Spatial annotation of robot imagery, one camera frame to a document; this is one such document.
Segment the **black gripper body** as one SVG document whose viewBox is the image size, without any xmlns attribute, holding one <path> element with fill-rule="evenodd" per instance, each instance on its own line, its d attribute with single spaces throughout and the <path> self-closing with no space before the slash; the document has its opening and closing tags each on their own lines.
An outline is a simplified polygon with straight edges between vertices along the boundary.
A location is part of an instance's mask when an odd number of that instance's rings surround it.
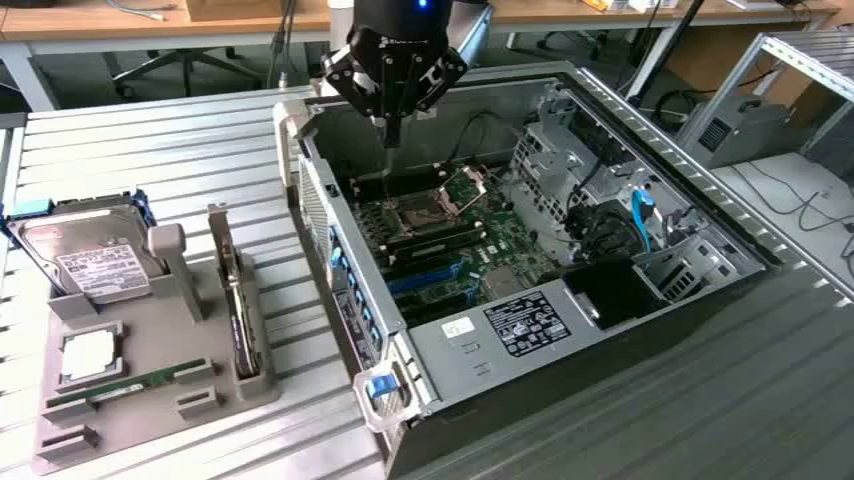
<svg viewBox="0 0 854 480">
<path fill-rule="evenodd" d="M 390 104 L 394 81 L 402 76 L 408 56 L 434 59 L 450 47 L 446 27 L 449 1 L 357 1 L 348 34 L 350 52 L 369 77 L 382 84 Z"/>
</svg>

